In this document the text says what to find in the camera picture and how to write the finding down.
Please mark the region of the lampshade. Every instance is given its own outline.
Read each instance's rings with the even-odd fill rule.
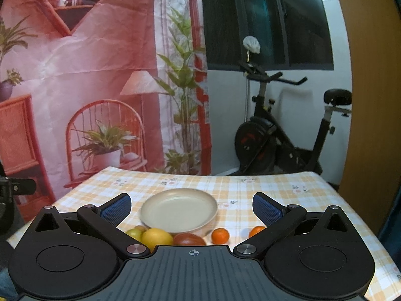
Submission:
[[[149,94],[149,93],[165,93],[166,91],[159,86],[156,80],[145,70],[134,71],[123,89],[120,96]]]

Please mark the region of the white plant pot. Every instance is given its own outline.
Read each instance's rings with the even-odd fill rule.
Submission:
[[[120,166],[121,150],[115,150],[111,153],[95,155],[93,157],[93,164],[99,169],[99,171],[105,169],[106,167]]]

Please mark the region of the tablecloth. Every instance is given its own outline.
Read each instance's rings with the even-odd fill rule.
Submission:
[[[54,205],[59,212],[72,212],[85,204],[99,206],[120,193],[128,193],[132,199],[131,214],[118,226],[126,231],[140,224],[139,210],[147,198],[172,188],[199,189],[216,198],[219,205],[217,227],[224,227],[229,231],[231,249],[247,239],[251,228],[262,225],[252,212],[252,197],[257,191],[264,192],[282,205],[294,203],[308,211],[324,211],[328,205],[339,205],[374,258],[376,271],[366,298],[372,301],[392,301],[401,295],[401,273],[387,251],[346,201],[315,173],[202,177],[133,172],[110,167],[73,189]],[[13,247],[17,245],[28,225],[8,240]],[[205,240],[211,244],[210,236]]]

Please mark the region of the plate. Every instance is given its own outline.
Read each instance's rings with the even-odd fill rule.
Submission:
[[[140,219],[150,228],[171,234],[191,232],[205,236],[213,229],[217,202],[208,193],[189,188],[171,189],[147,199]]]

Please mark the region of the crosshair symbol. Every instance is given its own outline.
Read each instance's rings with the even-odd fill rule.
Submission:
[[[190,252],[187,252],[187,253],[194,257],[201,254],[201,252],[199,252],[198,250],[195,250],[195,249],[191,250]]]

